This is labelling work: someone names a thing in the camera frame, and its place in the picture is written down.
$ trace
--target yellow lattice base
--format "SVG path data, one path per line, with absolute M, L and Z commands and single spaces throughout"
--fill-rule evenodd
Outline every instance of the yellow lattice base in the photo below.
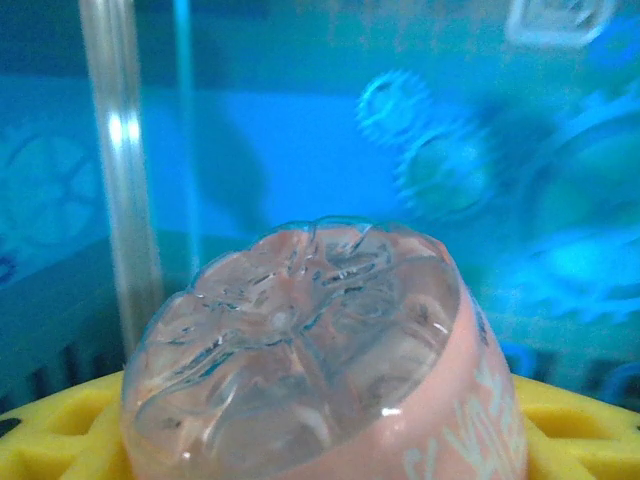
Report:
M 133 480 L 120 442 L 122 373 L 0 416 L 0 478 Z M 530 480 L 640 479 L 640 414 L 515 377 Z

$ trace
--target pink bottle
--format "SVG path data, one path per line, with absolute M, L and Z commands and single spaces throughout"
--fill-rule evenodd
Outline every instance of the pink bottle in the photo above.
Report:
M 496 339 L 444 246 L 290 224 L 203 269 L 126 368 L 141 480 L 524 480 Z

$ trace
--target transparent plastic wall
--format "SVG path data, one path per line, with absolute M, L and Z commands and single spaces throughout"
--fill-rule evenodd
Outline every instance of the transparent plastic wall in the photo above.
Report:
M 618 3 L 135 2 L 169 290 L 283 222 L 400 221 L 445 242 L 514 372 L 637 410 L 640 9 Z
M 0 7 L 0 411 L 124 361 L 77 5 Z

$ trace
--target clear plastic tube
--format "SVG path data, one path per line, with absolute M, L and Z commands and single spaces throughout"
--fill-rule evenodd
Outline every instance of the clear plastic tube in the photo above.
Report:
M 133 1 L 79 0 L 79 4 L 128 357 L 164 297 L 142 147 Z

